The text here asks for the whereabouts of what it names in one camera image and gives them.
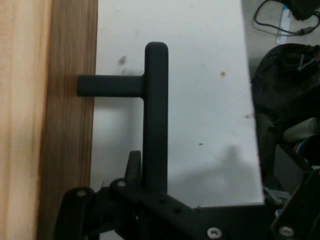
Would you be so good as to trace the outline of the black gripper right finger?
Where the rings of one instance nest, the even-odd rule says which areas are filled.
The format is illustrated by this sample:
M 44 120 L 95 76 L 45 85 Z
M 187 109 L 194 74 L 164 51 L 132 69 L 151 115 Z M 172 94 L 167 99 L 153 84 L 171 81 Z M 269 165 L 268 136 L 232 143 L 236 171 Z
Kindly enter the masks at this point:
M 270 240 L 320 238 L 320 171 L 310 172 L 282 208 L 268 231 Z

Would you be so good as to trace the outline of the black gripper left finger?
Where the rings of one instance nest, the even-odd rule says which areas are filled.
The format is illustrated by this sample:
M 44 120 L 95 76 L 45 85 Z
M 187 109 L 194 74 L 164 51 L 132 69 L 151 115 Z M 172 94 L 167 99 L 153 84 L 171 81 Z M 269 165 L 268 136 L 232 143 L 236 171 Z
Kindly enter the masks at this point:
M 124 240 L 224 240 L 225 231 L 198 210 L 141 185 L 141 153 L 129 153 L 125 175 L 94 191 L 73 188 L 63 196 L 55 240 L 98 240 L 115 231 Z

